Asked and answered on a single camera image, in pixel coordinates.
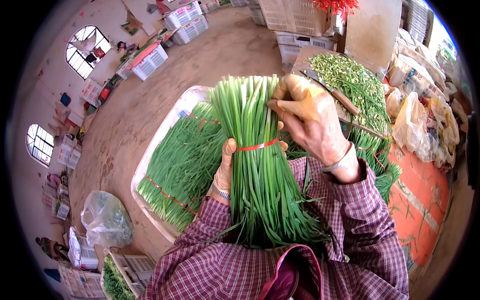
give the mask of checkered sleeve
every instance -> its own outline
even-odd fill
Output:
[[[365,180],[347,185],[326,181],[332,198],[342,204],[344,253],[350,263],[377,274],[408,295],[407,267],[394,231],[395,221],[375,187],[375,173],[364,160],[359,159],[359,163],[367,173]]]
[[[183,234],[179,235],[166,253],[212,239],[230,226],[230,208],[205,196],[196,219],[185,228]],[[223,236],[214,239],[213,242],[221,242],[222,239]]]

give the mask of kitchen knife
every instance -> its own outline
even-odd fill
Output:
[[[353,105],[352,101],[350,101],[350,99],[348,99],[344,94],[342,94],[342,92],[328,86],[325,81],[317,75],[317,72],[315,72],[314,70],[299,71],[325,87],[332,94],[333,97],[335,97],[338,101],[340,101],[341,104],[343,104],[343,106],[345,106],[346,109],[348,109],[349,112],[351,112],[354,116],[358,116],[358,114],[360,113],[358,107]]]

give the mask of wooden knife handle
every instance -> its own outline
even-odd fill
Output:
[[[346,109],[348,109],[349,112],[351,112],[354,116],[358,116],[360,113],[360,110],[358,107],[353,105],[352,101],[348,99],[342,92],[335,90],[332,92],[333,97],[335,97],[338,101],[340,101],[343,106],[345,106]]]

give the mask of red tassel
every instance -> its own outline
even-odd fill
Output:
[[[332,13],[339,14],[342,19],[346,19],[348,14],[354,14],[353,9],[360,9],[357,0],[310,0],[315,4],[318,10],[328,11],[332,8]]]

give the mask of wristwatch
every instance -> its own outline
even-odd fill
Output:
[[[227,200],[231,200],[231,197],[228,193],[220,191],[214,184],[212,184],[212,191],[214,191],[217,195]]]

